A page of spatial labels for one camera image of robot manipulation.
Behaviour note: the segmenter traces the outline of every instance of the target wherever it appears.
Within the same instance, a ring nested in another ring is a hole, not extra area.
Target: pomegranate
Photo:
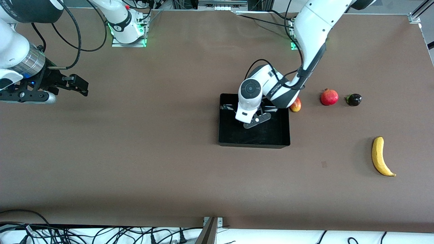
[[[295,102],[289,107],[289,109],[293,112],[298,112],[301,109],[301,100],[299,97],[295,100]]]
[[[321,94],[321,103],[325,106],[335,104],[339,99],[338,93],[335,90],[325,89]]]

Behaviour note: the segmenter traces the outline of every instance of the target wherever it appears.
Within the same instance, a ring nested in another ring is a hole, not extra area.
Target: brown tabletop surface
[[[83,48],[97,47],[97,15],[73,13]],[[77,43],[66,13],[56,25]],[[76,51],[37,26],[47,57],[69,65]],[[29,24],[18,31],[41,43]],[[289,147],[218,145],[219,95],[236,93],[256,59],[298,68],[289,45],[282,27],[232,12],[165,11],[146,48],[82,53],[63,74],[85,78],[88,97],[61,90],[54,105],[0,104],[0,208],[61,224],[187,227],[222,216],[232,228],[432,231],[434,68],[404,15],[341,18],[290,114]],[[334,106],[320,104],[325,88],[339,93]],[[351,93],[360,106],[346,105]],[[372,164],[378,135],[395,178]]]

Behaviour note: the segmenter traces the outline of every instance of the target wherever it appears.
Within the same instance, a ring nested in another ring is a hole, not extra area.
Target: banana
[[[374,162],[374,166],[377,168],[378,172],[380,172],[382,175],[395,177],[396,174],[392,173],[392,171],[390,171],[390,169],[387,167],[386,163],[384,163],[383,147],[383,137],[379,136],[375,138],[374,144],[372,144],[372,161]]]

